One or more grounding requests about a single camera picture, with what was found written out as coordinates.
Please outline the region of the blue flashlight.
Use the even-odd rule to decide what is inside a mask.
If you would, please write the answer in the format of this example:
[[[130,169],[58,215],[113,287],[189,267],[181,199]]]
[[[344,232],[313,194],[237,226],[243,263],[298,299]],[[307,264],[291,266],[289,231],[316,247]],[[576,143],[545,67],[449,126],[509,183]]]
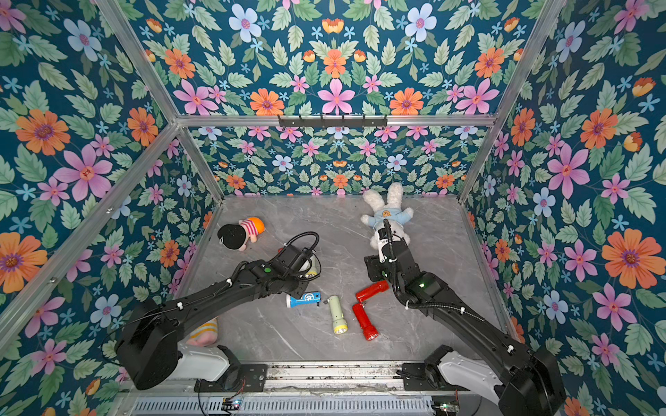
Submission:
[[[294,296],[287,295],[286,296],[286,306],[288,309],[293,309],[299,306],[305,306],[305,305],[319,305],[322,302],[322,296],[321,293],[318,291],[315,292],[307,292],[300,296],[300,298],[296,298]]]

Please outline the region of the pale green flashlight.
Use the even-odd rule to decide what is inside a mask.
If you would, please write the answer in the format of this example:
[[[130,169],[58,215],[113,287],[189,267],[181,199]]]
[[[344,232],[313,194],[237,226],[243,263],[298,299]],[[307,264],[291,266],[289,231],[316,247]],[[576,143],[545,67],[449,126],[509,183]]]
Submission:
[[[319,275],[319,273],[320,273],[320,266],[317,263],[315,263],[314,265],[312,265],[312,267],[310,267],[310,270],[307,271],[305,276],[307,278],[315,278]]]
[[[343,309],[340,303],[340,298],[337,295],[330,296],[327,299],[327,304],[330,307],[332,328],[335,335],[341,335],[348,331],[349,326],[344,318]]]

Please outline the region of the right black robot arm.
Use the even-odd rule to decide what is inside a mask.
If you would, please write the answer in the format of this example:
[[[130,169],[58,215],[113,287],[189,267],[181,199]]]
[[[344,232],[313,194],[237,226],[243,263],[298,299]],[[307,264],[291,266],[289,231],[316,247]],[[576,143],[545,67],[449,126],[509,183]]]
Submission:
[[[451,330],[477,354],[442,345],[426,360],[431,386],[457,386],[494,403],[504,415],[554,415],[565,404],[555,356],[513,339],[469,307],[442,278],[421,270],[406,243],[392,241],[364,258],[371,281],[385,281],[406,310]]]

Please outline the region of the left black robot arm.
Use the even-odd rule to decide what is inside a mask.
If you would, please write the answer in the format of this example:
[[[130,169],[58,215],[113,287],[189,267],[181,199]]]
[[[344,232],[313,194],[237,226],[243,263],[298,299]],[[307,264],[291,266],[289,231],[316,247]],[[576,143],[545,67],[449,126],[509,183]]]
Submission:
[[[167,380],[201,380],[225,391],[242,381],[240,363],[224,346],[189,345],[198,327],[241,304],[267,296],[300,297],[309,284],[315,250],[292,244],[270,260],[243,261],[226,280],[189,296],[135,306],[116,344],[117,359],[136,389],[149,390]]]

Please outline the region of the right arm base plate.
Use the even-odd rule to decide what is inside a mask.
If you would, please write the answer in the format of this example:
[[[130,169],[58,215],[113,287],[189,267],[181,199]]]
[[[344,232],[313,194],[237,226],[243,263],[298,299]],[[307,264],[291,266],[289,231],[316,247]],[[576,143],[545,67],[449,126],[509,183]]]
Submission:
[[[435,374],[435,368],[424,362],[404,362],[396,372],[396,377],[402,380],[405,391],[431,391],[456,392],[465,391],[465,388],[455,386],[444,381],[441,375]]]

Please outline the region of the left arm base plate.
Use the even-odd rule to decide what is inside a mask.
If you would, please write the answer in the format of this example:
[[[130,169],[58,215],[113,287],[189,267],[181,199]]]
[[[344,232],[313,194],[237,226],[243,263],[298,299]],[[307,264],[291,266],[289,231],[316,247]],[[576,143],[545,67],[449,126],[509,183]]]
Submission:
[[[261,393],[267,381],[266,364],[233,364],[218,381],[196,381],[196,393]]]

